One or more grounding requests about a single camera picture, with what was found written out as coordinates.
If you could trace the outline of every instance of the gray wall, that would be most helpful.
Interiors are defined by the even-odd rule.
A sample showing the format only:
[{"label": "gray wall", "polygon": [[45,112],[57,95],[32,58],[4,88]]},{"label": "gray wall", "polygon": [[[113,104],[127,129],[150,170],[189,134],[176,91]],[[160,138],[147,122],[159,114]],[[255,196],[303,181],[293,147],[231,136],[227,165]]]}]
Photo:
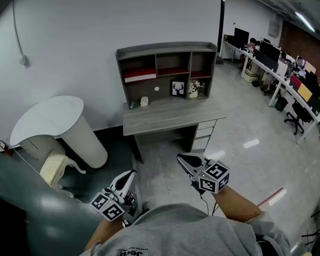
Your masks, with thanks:
[{"label": "gray wall", "polygon": [[[280,32],[277,38],[268,35],[269,21],[278,21]],[[275,11],[257,0],[227,0],[224,7],[223,34],[234,35],[235,28],[249,32],[249,39],[261,38],[270,40],[276,46],[279,45],[283,20]],[[228,48],[224,51],[224,58],[232,58],[232,51]]]},{"label": "gray wall", "polygon": [[172,41],[217,44],[219,0],[17,0],[16,25],[31,66],[19,65],[11,5],[0,15],[0,140],[44,99],[84,100],[93,129],[122,124],[116,49]]}]

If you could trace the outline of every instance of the picture frame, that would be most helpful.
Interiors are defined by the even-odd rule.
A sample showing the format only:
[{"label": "picture frame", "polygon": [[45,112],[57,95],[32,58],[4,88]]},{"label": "picture frame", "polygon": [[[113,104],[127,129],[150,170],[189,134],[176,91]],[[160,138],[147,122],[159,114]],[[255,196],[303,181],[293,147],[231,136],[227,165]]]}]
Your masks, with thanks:
[{"label": "picture frame", "polygon": [[170,80],[170,95],[184,97],[186,95],[186,82],[181,80]]}]

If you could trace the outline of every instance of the gray desk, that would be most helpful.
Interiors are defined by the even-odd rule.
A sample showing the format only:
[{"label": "gray desk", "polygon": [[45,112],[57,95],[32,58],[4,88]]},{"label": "gray desk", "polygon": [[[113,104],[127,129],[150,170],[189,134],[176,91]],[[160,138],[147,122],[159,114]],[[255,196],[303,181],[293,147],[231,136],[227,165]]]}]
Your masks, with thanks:
[{"label": "gray desk", "polygon": [[129,109],[123,104],[123,135],[134,137],[135,155],[140,145],[187,139],[190,152],[204,152],[218,119],[226,112],[213,98],[185,100],[169,97],[148,106]]}]

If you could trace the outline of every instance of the ceiling light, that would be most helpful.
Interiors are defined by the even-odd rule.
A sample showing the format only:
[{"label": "ceiling light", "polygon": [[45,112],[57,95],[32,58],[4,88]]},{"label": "ceiling light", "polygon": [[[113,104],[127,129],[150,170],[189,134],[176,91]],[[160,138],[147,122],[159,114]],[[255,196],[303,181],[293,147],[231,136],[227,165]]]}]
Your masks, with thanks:
[{"label": "ceiling light", "polygon": [[299,12],[295,12],[295,14],[299,17],[299,19],[313,32],[316,32],[315,29],[310,25],[310,23],[306,20],[305,17],[302,16]]},{"label": "ceiling light", "polygon": [[274,205],[277,201],[283,198],[286,193],[287,193],[287,190],[283,189],[279,194],[275,195],[273,198],[270,199],[269,205],[270,206]]},{"label": "ceiling light", "polygon": [[294,250],[296,249],[298,247],[298,245],[296,244],[292,249],[291,249],[291,253],[293,253],[294,252]]},{"label": "ceiling light", "polygon": [[252,146],[258,145],[259,143],[260,143],[260,141],[256,138],[256,139],[251,140],[251,141],[249,141],[247,143],[244,143],[243,146],[246,149],[246,148],[250,148]]},{"label": "ceiling light", "polygon": [[213,160],[217,160],[221,157],[223,157],[226,154],[226,152],[224,150],[218,151],[217,153],[211,154],[206,156],[209,159],[213,159]]}]

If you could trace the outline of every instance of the computer monitor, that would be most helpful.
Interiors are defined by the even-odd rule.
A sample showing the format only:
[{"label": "computer monitor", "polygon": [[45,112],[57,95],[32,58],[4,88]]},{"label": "computer monitor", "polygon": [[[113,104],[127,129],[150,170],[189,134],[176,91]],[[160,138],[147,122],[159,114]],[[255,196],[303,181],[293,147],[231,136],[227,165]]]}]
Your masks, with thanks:
[{"label": "computer monitor", "polygon": [[233,45],[237,48],[243,48],[249,41],[249,32],[234,28]]},{"label": "computer monitor", "polygon": [[270,57],[268,57],[267,55],[265,55],[264,53],[262,53],[259,50],[255,50],[253,52],[253,57],[261,62],[262,64],[264,64],[266,67],[268,67],[270,70],[273,70],[274,72],[277,71],[278,69],[278,61],[275,62],[273,59],[271,59]]},{"label": "computer monitor", "polygon": [[304,71],[308,71],[309,73],[312,72],[312,73],[316,73],[316,68],[314,66],[312,66],[308,61],[305,61],[305,64],[304,64]]},{"label": "computer monitor", "polygon": [[275,62],[278,62],[279,60],[280,50],[265,41],[261,41],[260,43],[260,52],[262,52],[264,55],[268,56]]},{"label": "computer monitor", "polygon": [[305,72],[305,78],[300,77],[300,81],[312,92],[315,97],[320,96],[320,86],[318,84],[317,76],[312,72]]}]

